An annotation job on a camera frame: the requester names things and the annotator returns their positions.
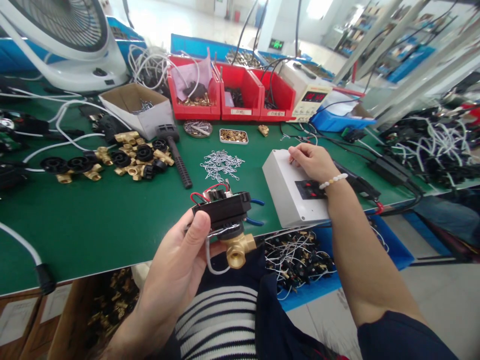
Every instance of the green table surface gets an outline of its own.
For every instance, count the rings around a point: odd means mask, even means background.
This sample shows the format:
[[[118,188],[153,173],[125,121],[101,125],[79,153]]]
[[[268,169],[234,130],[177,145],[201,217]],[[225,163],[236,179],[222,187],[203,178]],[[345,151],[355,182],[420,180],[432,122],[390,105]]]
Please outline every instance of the green table surface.
[[[48,120],[56,114],[60,105],[47,100],[27,100],[3,104],[1,107]],[[54,175],[31,173],[28,182],[1,194],[1,221],[35,247],[43,262],[49,264],[57,282],[149,261],[165,233],[193,205],[191,192],[201,193],[216,184],[211,179],[205,179],[207,173],[200,166],[204,157],[212,151],[225,149],[229,155],[245,160],[237,169],[239,180],[229,178],[232,190],[248,191],[252,198],[265,201],[265,206],[252,204],[248,212],[250,218],[263,221],[265,225],[257,227],[246,223],[245,232],[257,236],[280,230],[262,165],[273,149],[287,149],[297,145],[298,141],[293,138],[280,141],[282,136],[278,124],[267,124],[270,133],[268,137],[263,137],[257,129],[259,123],[217,122],[213,125],[211,137],[197,139],[188,136],[181,128],[182,122],[178,123],[178,150],[192,179],[192,189],[184,189],[175,167],[170,167],[153,181],[136,182],[128,175],[116,175],[113,166],[105,166],[100,181],[93,182],[83,175],[76,175],[73,182],[67,185],[58,183]],[[89,122],[73,106],[67,111],[62,128],[90,132]],[[220,128],[246,131],[248,145],[221,143]],[[288,134],[299,133],[288,125],[284,126],[284,131]],[[364,141],[371,146],[377,143],[370,135]],[[8,154],[5,158],[21,161],[34,150],[53,143],[41,138],[29,138],[29,149]],[[89,149],[105,145],[100,137],[82,140],[80,144]],[[408,190],[392,187],[369,170],[362,158],[323,139],[319,145],[327,148],[339,163],[380,190],[380,200],[385,205],[413,198]],[[70,159],[81,155],[72,145],[59,147],[32,159],[30,167],[38,168],[40,160],[48,156]],[[418,184],[426,192],[436,191],[421,180],[418,180]],[[365,209],[373,207],[372,203],[363,199],[360,202]],[[0,244],[0,271],[3,274],[0,294],[37,287],[30,254],[3,231],[0,231]]]

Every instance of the gray floor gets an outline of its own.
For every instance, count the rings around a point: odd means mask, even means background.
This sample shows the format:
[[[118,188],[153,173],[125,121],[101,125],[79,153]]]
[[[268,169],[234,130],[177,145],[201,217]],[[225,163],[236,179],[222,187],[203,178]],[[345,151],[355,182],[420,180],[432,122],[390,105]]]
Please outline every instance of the gray floor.
[[[437,255],[401,216],[386,222],[416,257]],[[461,359],[480,359],[480,265],[409,267],[401,272],[436,334]],[[342,289],[288,312],[305,333],[351,360],[361,359],[357,329]]]

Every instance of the label on bin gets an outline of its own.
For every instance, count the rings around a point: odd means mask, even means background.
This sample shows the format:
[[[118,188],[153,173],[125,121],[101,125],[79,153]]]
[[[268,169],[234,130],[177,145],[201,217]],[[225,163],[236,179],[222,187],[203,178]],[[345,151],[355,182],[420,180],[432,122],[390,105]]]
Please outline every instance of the label on bin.
[[[252,115],[252,110],[247,109],[231,109],[230,111],[232,115]]]
[[[267,111],[267,116],[285,116],[285,111]]]

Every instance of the window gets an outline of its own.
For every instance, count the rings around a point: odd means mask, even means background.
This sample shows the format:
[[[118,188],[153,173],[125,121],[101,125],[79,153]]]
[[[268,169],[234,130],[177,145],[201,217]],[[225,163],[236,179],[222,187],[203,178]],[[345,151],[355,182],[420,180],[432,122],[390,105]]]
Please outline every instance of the window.
[[[321,20],[327,14],[333,0],[310,0],[306,13],[310,19]]]

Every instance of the fan grille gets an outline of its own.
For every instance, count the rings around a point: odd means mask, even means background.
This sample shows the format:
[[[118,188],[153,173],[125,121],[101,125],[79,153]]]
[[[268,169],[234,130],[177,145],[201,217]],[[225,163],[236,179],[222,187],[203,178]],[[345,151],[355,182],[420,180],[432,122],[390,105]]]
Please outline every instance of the fan grille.
[[[72,49],[93,53],[107,42],[107,20],[97,0],[9,1],[35,26]]]

